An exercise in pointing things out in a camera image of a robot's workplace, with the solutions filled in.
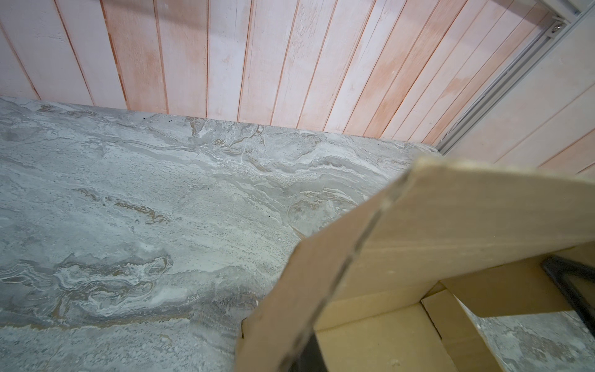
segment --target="wooden wall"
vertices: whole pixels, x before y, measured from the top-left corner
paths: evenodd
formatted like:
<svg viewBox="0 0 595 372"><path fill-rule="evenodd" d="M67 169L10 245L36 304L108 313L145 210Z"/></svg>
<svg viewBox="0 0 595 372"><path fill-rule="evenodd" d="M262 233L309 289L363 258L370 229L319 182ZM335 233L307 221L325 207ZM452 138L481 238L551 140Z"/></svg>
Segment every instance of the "wooden wall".
<svg viewBox="0 0 595 372"><path fill-rule="evenodd" d="M0 94L437 143L533 0L2 0Z"/></svg>
<svg viewBox="0 0 595 372"><path fill-rule="evenodd" d="M449 152L595 177L595 10Z"/></svg>

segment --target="stone floor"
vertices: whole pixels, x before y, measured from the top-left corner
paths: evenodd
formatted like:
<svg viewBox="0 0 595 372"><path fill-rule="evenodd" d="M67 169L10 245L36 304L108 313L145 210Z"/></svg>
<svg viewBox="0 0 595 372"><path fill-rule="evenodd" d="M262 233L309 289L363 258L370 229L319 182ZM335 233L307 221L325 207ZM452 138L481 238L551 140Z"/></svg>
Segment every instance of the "stone floor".
<svg viewBox="0 0 595 372"><path fill-rule="evenodd" d="M239 321L300 237L423 153L436 151L0 99L0 370L230 371ZM551 321L566 323L476 322L511 371L595 370L575 315Z"/></svg>

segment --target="marble floor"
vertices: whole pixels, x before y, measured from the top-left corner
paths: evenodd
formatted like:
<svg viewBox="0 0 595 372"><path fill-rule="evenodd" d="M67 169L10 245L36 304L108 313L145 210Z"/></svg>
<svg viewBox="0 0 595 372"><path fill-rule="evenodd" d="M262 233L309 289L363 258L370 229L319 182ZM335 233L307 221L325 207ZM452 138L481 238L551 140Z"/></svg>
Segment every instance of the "marble floor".
<svg viewBox="0 0 595 372"><path fill-rule="evenodd" d="M240 320L300 237L423 153L436 150L0 98L0 370L230 371ZM529 320L484 329L511 370L592 366L590 335L555 316L577 329L564 344Z"/></svg>

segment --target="black object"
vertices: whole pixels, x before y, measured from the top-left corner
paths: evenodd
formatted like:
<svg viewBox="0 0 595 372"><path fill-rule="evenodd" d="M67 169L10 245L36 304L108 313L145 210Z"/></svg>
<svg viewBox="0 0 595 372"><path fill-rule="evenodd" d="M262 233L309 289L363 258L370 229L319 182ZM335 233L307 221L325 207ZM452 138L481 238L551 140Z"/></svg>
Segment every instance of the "black object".
<svg viewBox="0 0 595 372"><path fill-rule="evenodd" d="M541 267L595 337L595 308L568 280L568 276L575 276L595 283L595 268L557 256L543 260Z"/></svg>
<svg viewBox="0 0 595 372"><path fill-rule="evenodd" d="M313 332L302 353L289 367L289 372L327 372L318 340Z"/></svg>

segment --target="open cardboard box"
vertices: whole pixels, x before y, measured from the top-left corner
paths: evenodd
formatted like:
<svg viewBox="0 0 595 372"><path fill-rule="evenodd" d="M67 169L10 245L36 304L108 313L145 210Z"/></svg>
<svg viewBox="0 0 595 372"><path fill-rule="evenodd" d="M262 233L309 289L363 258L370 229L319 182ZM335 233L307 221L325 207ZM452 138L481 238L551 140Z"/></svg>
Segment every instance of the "open cardboard box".
<svg viewBox="0 0 595 372"><path fill-rule="evenodd" d="M592 181L422 158L298 244L242 322L236 371L287 370L312 329L331 372L502 371L457 299L480 317L569 310L540 262L595 265L594 240Z"/></svg>

